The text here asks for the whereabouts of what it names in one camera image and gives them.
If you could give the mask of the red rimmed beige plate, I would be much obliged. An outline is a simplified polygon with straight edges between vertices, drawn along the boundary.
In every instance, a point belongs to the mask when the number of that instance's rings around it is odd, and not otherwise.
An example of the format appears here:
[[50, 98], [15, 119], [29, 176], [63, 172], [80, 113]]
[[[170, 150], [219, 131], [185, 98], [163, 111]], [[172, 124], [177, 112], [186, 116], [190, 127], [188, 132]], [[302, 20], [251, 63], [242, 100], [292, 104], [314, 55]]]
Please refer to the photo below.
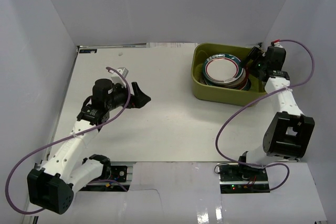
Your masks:
[[248, 75], [249, 75], [248, 70], [244, 69], [242, 76], [238, 80], [229, 84], [216, 84], [207, 80], [205, 77], [204, 82], [209, 86], [241, 90], [247, 83]]

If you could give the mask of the teal scalloped plate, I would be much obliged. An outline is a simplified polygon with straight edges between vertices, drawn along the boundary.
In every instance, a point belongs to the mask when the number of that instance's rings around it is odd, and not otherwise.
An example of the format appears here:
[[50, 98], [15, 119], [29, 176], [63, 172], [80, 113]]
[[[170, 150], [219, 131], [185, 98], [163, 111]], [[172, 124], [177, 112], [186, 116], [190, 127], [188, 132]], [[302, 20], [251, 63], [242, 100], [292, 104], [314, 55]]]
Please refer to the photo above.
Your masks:
[[[205, 82], [204, 82], [204, 74], [203, 74], [203, 70], [202, 70], [202, 66], [201, 65], [198, 65], [196, 67], [196, 70], [198, 71], [198, 82], [203, 84], [203, 85], [207, 85]], [[248, 78], [247, 79], [247, 83], [246, 85], [241, 89], [241, 90], [244, 90], [244, 91], [249, 91], [250, 88], [252, 86], [252, 83], [251, 83], [251, 80]]]

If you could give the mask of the white green rimmed plate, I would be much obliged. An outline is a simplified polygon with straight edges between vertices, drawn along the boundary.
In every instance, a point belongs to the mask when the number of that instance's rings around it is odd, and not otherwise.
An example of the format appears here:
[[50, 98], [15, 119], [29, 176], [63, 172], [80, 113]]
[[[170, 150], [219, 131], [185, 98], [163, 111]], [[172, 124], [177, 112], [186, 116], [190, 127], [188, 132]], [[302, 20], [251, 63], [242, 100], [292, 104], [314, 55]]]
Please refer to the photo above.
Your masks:
[[207, 81], [220, 86], [233, 86], [246, 78], [246, 70], [241, 60], [231, 54], [215, 54], [208, 57], [202, 66]]

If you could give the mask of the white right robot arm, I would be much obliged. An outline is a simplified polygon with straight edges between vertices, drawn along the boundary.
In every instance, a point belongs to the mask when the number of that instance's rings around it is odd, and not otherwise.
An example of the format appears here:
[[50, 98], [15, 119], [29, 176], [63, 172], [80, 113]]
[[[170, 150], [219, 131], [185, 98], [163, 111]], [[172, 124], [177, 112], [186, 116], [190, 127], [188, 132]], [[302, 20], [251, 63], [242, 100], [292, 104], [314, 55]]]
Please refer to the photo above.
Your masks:
[[273, 44], [266, 52], [254, 47], [241, 66], [248, 67], [249, 73], [265, 83], [265, 91], [275, 109], [262, 144], [240, 156], [244, 164], [238, 166], [238, 177], [247, 182], [262, 169], [280, 160], [304, 157], [315, 126], [312, 117], [305, 116], [299, 109], [292, 90], [290, 77], [282, 70], [286, 51], [279, 44]]

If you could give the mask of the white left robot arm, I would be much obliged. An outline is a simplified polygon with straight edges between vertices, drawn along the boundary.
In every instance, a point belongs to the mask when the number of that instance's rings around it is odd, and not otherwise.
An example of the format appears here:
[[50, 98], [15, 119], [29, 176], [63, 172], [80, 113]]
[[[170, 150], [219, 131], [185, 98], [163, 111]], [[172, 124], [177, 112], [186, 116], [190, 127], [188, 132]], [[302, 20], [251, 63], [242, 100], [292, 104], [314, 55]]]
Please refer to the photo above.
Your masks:
[[63, 214], [70, 207], [74, 195], [93, 180], [104, 182], [111, 177], [110, 158], [93, 154], [78, 164], [81, 153], [100, 132], [100, 126], [118, 107], [140, 109], [151, 101], [136, 82], [133, 93], [127, 86], [109, 79], [98, 79], [87, 97], [66, 140], [53, 157], [40, 169], [32, 169], [27, 176], [29, 200], [32, 204]]

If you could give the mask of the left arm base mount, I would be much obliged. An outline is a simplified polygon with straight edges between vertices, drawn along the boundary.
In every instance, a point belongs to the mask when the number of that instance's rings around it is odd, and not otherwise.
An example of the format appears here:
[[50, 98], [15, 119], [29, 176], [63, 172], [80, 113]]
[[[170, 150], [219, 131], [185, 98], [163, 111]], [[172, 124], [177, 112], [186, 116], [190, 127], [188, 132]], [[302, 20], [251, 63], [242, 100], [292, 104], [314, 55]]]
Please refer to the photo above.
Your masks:
[[[112, 165], [110, 180], [119, 182], [126, 191], [129, 190], [132, 180], [133, 167], [128, 165]], [[105, 185], [106, 191], [125, 191], [118, 183], [108, 182]]]

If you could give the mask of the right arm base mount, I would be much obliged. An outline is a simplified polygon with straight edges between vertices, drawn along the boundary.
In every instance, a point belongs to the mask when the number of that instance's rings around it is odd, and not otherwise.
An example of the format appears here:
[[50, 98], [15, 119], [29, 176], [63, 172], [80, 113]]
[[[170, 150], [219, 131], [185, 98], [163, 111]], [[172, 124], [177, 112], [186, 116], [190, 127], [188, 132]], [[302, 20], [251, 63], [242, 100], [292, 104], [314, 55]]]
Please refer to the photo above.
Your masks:
[[265, 169], [237, 163], [219, 163], [214, 167], [219, 177], [221, 194], [269, 193], [269, 181]]

